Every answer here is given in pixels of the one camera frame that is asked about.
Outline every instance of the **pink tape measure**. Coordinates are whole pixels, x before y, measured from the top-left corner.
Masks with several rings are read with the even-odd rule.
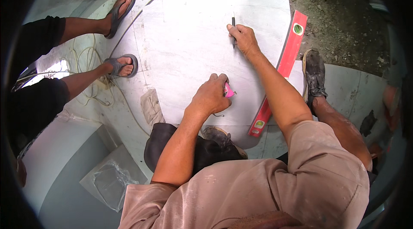
[[[224,97],[226,98],[230,98],[231,96],[233,96],[235,93],[234,91],[231,90],[230,85],[225,82],[225,86],[224,86]]]

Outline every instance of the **dirt floor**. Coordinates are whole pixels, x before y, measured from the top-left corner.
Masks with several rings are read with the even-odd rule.
[[[368,0],[290,0],[307,15],[300,54],[317,48],[325,63],[382,77],[390,67],[390,46],[385,20]]]

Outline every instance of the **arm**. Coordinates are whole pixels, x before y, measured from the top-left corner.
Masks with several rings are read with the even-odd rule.
[[[297,90],[272,66],[262,54],[254,31],[244,25],[227,25],[230,37],[237,39],[238,48],[254,66],[264,86],[276,123],[290,147],[292,129],[304,120],[313,120],[310,109]]]
[[[178,188],[192,176],[195,142],[202,124],[209,115],[219,113],[231,105],[223,96],[228,77],[212,74],[192,98],[185,109],[178,129],[169,139],[159,157],[151,183],[163,183]]]

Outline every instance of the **red spirit level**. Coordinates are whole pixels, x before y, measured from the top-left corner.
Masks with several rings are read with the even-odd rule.
[[[294,65],[298,51],[300,50],[306,24],[307,16],[295,10],[292,15],[290,29],[288,30],[284,47],[282,48],[280,60],[276,66],[278,72],[285,77],[285,79],[290,77],[292,66]],[[248,135],[259,137],[265,125],[268,123],[271,114],[270,105],[268,104],[267,96],[265,96],[260,109],[251,124]]]

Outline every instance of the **foot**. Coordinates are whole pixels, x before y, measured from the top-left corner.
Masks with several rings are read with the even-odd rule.
[[[204,129],[203,133],[204,133],[205,139],[215,141],[221,148],[224,148],[227,144],[234,145],[234,143],[231,140],[231,134],[225,132],[224,130],[218,127],[210,126]],[[234,146],[244,159],[248,159],[248,155],[242,148],[236,145]]]
[[[130,57],[121,57],[119,59],[117,59],[117,61],[121,64],[131,64],[132,63],[132,59]],[[108,66],[108,74],[112,73],[113,70],[113,66],[110,63],[103,63],[103,65],[107,65]],[[133,65],[126,65],[123,66],[121,68],[121,71],[119,72],[119,76],[121,77],[126,77],[128,75],[130,75],[133,71]]]
[[[119,15],[118,15],[118,19],[121,18],[121,16],[126,12],[126,9],[128,8],[129,4],[131,3],[132,0],[116,0],[115,4],[113,5],[114,7],[119,6],[121,4],[123,4],[120,8],[119,8]],[[105,29],[104,29],[104,33],[103,35],[108,35],[110,33],[110,29],[112,26],[112,22],[111,22],[111,18],[112,18],[112,13],[108,14],[105,18]]]
[[[325,67],[323,58],[320,56],[317,49],[309,49],[304,54],[306,61],[306,80],[308,85],[308,102],[307,105],[311,109],[314,116],[312,104],[316,97],[323,97],[324,100],[328,96],[325,92]]]

